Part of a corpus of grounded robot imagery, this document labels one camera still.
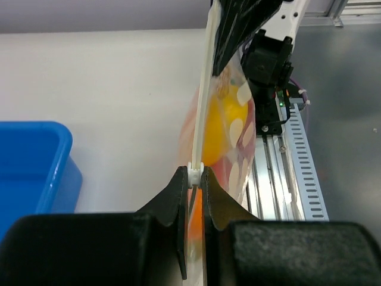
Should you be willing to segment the clear zip top bag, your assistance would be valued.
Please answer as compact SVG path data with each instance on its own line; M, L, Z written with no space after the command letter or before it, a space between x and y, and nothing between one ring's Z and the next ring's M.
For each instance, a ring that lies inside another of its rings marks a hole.
M179 138L179 164L190 168L188 191L188 269L183 285L203 285L201 172L210 167L219 185L238 203L245 196L254 158L254 102L235 52L219 75L213 74L223 3L213 1L205 30L198 89Z

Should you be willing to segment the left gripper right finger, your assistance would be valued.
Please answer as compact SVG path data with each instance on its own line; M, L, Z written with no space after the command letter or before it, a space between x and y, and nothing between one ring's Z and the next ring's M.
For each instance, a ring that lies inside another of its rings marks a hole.
M380 284L380 247L363 226L259 220L209 167L201 189L207 285Z

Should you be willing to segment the yellow fake fruit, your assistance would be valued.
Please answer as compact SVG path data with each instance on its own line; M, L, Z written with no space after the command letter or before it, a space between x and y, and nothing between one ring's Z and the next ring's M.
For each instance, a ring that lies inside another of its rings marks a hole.
M202 151L202 162L207 166L236 147L246 124L248 103L239 102L238 90L238 86L229 85L227 92L216 92L209 100Z

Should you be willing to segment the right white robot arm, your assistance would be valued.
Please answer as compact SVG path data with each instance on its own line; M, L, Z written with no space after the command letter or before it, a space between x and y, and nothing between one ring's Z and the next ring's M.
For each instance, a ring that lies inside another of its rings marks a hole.
M218 76L243 49L245 77L265 87L284 88L290 59L308 1L213 1L218 7L212 75Z

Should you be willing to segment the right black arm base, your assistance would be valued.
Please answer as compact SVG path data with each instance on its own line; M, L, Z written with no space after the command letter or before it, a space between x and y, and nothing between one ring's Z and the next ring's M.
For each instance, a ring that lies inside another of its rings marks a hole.
M291 103L287 89L260 86L249 82L255 104L256 133L259 136L280 136L283 125L291 117Z

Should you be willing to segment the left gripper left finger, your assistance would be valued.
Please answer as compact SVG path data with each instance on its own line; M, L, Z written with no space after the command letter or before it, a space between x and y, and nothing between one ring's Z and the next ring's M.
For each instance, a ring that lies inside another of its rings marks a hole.
M1 242L2 285L182 285L188 171L136 212L25 216Z

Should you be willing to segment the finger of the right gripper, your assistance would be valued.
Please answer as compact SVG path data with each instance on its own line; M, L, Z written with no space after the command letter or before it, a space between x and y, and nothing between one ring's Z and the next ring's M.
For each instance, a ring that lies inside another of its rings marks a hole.
M219 76L238 48L278 12L282 0L224 0L218 25L213 76Z

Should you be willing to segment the orange fake fruit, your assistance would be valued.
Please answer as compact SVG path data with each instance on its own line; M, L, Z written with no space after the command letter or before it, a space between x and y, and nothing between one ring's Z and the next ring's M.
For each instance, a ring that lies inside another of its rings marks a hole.
M203 219L202 219L202 190L192 190L190 201L193 202L188 222L188 247L190 254L196 258L202 255Z

